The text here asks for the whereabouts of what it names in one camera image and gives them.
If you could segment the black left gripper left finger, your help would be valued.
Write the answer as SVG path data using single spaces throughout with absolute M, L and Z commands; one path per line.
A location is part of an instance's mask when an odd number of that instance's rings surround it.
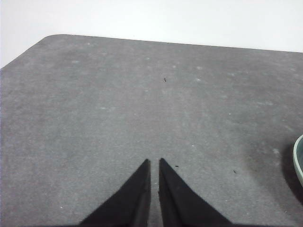
M 81 227 L 146 227 L 151 204 L 151 162 L 146 159 Z

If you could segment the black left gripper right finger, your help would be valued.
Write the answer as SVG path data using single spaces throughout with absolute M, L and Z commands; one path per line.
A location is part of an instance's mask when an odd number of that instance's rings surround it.
M 159 200 L 165 227 L 221 227 L 232 224 L 198 196 L 163 158 L 159 161 Z

